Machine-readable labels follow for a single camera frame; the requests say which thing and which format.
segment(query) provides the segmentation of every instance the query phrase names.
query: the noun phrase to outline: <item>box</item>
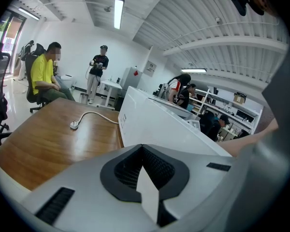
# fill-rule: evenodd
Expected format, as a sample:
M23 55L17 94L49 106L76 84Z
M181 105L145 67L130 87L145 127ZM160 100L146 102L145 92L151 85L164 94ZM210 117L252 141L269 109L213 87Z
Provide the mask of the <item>box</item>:
M245 98L239 95L234 95L234 102L237 102L239 104L244 104L245 103Z

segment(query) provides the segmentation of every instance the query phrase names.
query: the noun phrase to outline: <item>plug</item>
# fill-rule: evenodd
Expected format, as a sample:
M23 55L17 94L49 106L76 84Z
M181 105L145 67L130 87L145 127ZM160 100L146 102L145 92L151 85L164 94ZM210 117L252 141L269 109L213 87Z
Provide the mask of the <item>plug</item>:
M78 122L73 120L73 122L70 124L71 129L76 130L78 128Z

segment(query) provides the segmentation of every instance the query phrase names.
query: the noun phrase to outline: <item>door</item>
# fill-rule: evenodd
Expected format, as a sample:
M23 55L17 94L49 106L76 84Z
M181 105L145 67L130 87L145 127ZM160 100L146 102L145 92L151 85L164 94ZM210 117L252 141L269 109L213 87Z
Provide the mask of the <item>door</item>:
M0 42L3 43L2 52L11 55L11 61L6 70L7 74L11 73L15 45L25 21L26 18L10 10L5 11L0 19Z

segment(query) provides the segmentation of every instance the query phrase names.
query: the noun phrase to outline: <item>yellow shirt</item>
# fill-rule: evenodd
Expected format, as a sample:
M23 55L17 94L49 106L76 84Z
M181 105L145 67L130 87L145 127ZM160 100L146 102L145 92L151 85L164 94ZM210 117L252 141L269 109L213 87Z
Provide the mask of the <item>yellow shirt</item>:
M39 93L35 89L37 81L45 81L47 83L52 83L51 77L53 73L53 61L50 59L48 62L45 58L45 55L40 55L34 62L31 68L31 80L33 87L33 94Z

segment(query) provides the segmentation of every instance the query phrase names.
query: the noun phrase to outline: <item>black slot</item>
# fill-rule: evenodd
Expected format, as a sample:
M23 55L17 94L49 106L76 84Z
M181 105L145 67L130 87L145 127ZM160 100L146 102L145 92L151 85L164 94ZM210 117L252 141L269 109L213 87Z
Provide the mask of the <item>black slot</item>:
M49 225L53 225L74 192L74 190L69 188L60 188L35 216Z
M209 163L207 165L207 167L209 168L214 168L214 169L217 169L217 170L222 170L222 171L229 171L229 169L231 168L231 166L229 165L223 165L223 164L218 164L218 163Z

